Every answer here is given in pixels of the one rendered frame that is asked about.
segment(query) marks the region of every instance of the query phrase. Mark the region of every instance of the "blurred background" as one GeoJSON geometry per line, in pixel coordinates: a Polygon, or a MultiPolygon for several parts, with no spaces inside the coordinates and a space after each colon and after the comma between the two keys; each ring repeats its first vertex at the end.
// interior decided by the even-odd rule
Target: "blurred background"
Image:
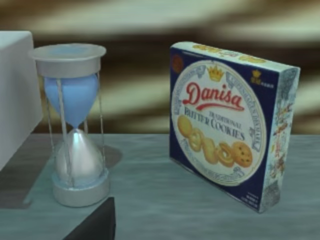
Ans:
{"type": "MultiPolygon", "coordinates": [[[[178,41],[301,67],[292,133],[320,133],[320,0],[0,0],[0,30],[32,31],[36,47],[105,46],[107,133],[169,132],[169,48],[178,41]]],[[[98,101],[88,127],[100,130],[98,101]]],[[[47,116],[35,132],[48,132],[47,116]]]]}

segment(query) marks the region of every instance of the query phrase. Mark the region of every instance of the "danisa butter cookies box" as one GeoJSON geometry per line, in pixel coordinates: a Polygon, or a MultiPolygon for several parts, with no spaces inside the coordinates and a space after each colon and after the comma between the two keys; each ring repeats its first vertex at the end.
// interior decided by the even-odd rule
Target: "danisa butter cookies box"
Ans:
{"type": "Polygon", "coordinates": [[[300,69],[193,42],[170,49],[170,157],[259,213],[280,200],[300,69]]]}

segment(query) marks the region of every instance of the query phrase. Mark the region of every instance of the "red danisa text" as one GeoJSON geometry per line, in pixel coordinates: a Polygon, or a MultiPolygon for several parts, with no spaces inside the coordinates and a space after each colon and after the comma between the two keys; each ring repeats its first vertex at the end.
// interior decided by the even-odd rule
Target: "red danisa text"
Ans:
{"type": "Polygon", "coordinates": [[[241,106],[242,97],[232,95],[231,90],[226,89],[227,86],[225,84],[222,85],[222,90],[207,87],[201,89],[197,83],[190,82],[186,87],[186,93],[189,94],[189,98],[184,99],[182,103],[196,106],[195,109],[199,111],[212,107],[243,111],[245,108],[241,106]]]}

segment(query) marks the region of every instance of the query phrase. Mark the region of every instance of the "hourglass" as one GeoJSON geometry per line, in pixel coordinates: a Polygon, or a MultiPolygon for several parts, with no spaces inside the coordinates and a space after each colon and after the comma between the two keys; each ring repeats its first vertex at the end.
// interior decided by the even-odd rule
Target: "hourglass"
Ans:
{"type": "Polygon", "coordinates": [[[102,46],[58,44],[30,52],[44,81],[48,125],[54,157],[53,195],[62,205],[84,207],[99,202],[109,192],[105,167],[104,129],[99,94],[102,151],[88,136],[87,115],[100,92],[102,46]],[[49,102],[59,113],[63,142],[53,143],[49,102]],[[67,133],[67,123],[73,127],[67,133]],[[83,123],[84,131],[79,128],[83,123]]]}

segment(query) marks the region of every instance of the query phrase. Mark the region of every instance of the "white oval label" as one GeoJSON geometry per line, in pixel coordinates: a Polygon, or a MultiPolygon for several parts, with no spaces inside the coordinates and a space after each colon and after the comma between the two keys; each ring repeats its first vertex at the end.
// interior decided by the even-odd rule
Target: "white oval label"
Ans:
{"type": "Polygon", "coordinates": [[[247,82],[224,63],[197,61],[180,74],[171,117],[185,156],[209,180],[236,186],[260,166],[267,141],[262,108],[247,82]]]}

